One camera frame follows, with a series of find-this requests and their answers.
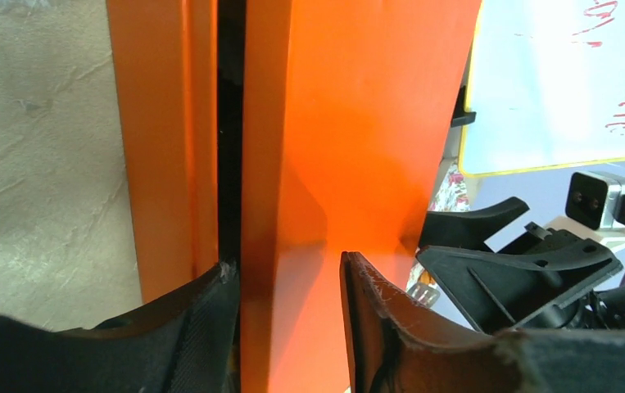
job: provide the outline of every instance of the white board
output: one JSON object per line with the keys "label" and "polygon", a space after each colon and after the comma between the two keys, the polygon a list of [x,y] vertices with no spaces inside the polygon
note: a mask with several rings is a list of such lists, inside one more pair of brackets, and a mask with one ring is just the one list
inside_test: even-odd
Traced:
{"label": "white board", "polygon": [[460,170],[625,160],[625,0],[483,0]]}

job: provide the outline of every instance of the gray floor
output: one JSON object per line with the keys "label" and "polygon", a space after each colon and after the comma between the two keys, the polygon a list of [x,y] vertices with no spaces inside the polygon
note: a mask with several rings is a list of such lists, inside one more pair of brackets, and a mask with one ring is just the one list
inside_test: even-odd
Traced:
{"label": "gray floor", "polygon": [[0,0],[0,314],[140,305],[104,0]]}

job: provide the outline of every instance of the dark gap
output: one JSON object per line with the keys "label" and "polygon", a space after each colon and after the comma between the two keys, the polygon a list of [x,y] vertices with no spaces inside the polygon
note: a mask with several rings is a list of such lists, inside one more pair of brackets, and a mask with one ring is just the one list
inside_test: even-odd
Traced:
{"label": "dark gap", "polygon": [[[246,0],[218,4],[218,246],[240,265],[242,227],[242,100]],[[235,326],[223,393],[239,392],[240,323]]]}

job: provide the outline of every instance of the floor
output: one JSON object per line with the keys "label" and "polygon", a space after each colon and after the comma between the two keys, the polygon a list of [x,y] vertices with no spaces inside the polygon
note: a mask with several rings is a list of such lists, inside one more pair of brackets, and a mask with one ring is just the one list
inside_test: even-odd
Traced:
{"label": "floor", "polygon": [[0,314],[141,304],[104,0],[0,0]]}

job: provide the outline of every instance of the light blue wall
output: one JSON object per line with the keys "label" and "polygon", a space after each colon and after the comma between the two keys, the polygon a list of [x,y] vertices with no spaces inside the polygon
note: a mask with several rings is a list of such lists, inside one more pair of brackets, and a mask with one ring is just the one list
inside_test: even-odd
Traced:
{"label": "light blue wall", "polygon": [[[556,216],[564,215],[570,176],[580,170],[603,170],[625,177],[625,162],[485,178],[482,181],[481,191],[472,204],[472,210],[494,205],[508,197],[518,197],[526,201],[530,207],[530,211],[493,236],[488,243],[500,248],[522,234],[525,224],[533,221],[544,225]],[[625,266],[625,250],[620,251],[617,257]],[[616,287],[622,275],[623,272],[617,274],[598,289]],[[450,305],[446,298],[447,296],[441,296],[438,304],[435,305],[435,310],[447,318],[465,323],[456,308]]]}

